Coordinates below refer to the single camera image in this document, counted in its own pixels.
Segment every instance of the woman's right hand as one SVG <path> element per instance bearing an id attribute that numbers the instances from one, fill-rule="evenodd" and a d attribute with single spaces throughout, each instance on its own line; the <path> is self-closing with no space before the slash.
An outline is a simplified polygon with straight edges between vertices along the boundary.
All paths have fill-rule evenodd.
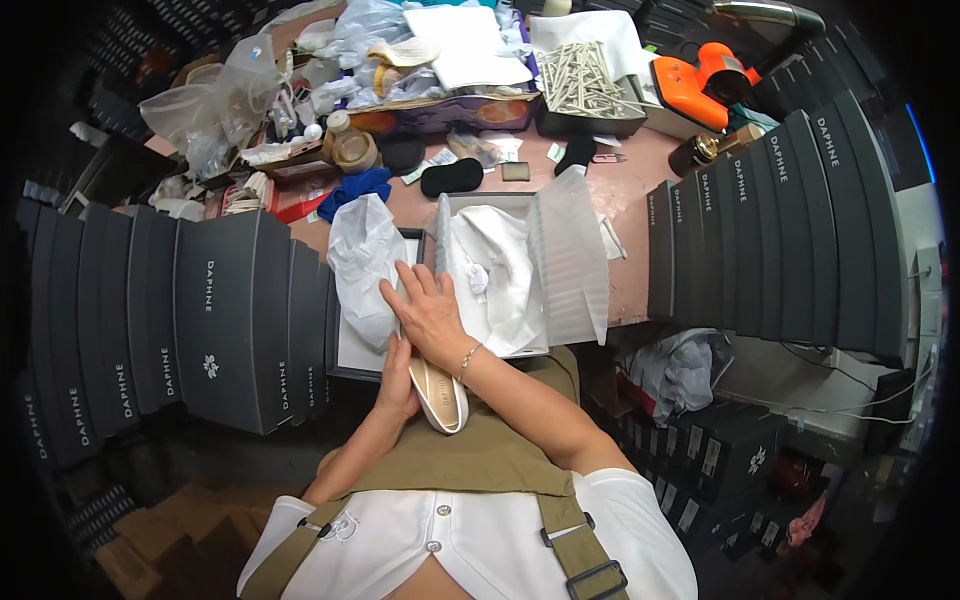
<path id="1" fill-rule="evenodd" d="M 416 265 L 411 270 L 402 260 L 396 262 L 396 273 L 409 300 L 402 298 L 387 279 L 380 279 L 380 294 L 400 319 L 403 335 L 424 358 L 457 376 L 464 357 L 477 342 L 467 335 L 460 322 L 453 278 L 440 273 L 435 281 L 425 266 Z"/>

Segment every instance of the white shirt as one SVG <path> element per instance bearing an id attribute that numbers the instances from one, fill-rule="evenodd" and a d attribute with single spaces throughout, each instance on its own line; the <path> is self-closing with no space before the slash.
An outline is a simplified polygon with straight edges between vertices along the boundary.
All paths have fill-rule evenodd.
<path id="1" fill-rule="evenodd" d="M 620 562 L 631 598 L 697 597 L 693 566 L 650 482 L 622 468 L 605 468 L 586 477 L 573 473 L 573 486 L 607 555 Z M 313 510 L 292 496 L 276 500 L 237 595 Z M 560 563 L 540 538 L 540 508 L 530 493 L 360 492 L 331 525 L 290 580 L 285 600 L 380 600 L 431 551 L 478 600 L 569 598 Z"/>

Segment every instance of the woman's left hand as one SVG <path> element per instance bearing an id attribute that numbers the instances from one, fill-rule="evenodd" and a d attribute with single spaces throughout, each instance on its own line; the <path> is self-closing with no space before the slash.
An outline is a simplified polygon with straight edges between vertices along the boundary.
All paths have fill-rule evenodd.
<path id="1" fill-rule="evenodd" d="M 410 381 L 410 341 L 390 334 L 387 343 L 387 362 L 383 367 L 380 393 L 374 409 L 396 415 L 407 421 L 420 410 L 420 399 Z"/>

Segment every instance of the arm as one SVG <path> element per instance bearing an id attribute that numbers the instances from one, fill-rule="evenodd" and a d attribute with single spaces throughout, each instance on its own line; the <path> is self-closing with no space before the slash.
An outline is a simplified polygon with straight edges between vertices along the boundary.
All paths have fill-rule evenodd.
<path id="1" fill-rule="evenodd" d="M 380 293 L 403 324 L 405 335 L 427 360 L 461 378 L 508 425 L 536 444 L 554 465 L 588 474 L 601 468 L 636 472 L 613 440 L 579 406 L 553 388 L 517 371 L 485 348 L 473 353 L 460 373 L 464 357 L 477 344 L 460 322 L 453 279 L 446 273 L 437 283 L 426 267 L 412 271 L 397 262 L 396 271 L 410 298 L 400 297 L 389 282 Z"/>
<path id="2" fill-rule="evenodd" d="M 420 409 L 410 385 L 410 350 L 408 340 L 391 334 L 376 403 L 333 460 L 318 469 L 304 502 L 320 506 L 333 494 L 349 490 L 394 447 L 403 425 Z"/>

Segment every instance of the hand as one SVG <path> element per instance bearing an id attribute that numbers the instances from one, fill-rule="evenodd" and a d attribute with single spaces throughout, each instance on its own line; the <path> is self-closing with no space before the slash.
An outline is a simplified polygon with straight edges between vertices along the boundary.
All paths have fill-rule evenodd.
<path id="1" fill-rule="evenodd" d="M 400 319 L 403 335 L 424 358 L 456 376 L 464 356 L 477 341 L 466 334 L 460 323 L 460 310 L 453 296 L 453 278 L 440 273 L 435 281 L 430 270 L 423 265 L 417 265 L 411 271 L 402 260 L 396 262 L 396 273 L 410 300 L 401 298 L 386 279 L 380 280 L 380 294 Z"/>
<path id="2" fill-rule="evenodd" d="M 380 392 L 376 396 L 374 410 L 389 413 L 399 417 L 404 422 L 413 417 L 420 409 L 420 400 L 417 392 L 410 383 L 410 352 L 409 340 L 397 338 L 395 333 L 390 334 L 387 341 L 387 362 L 383 367 L 383 379 L 380 381 Z"/>

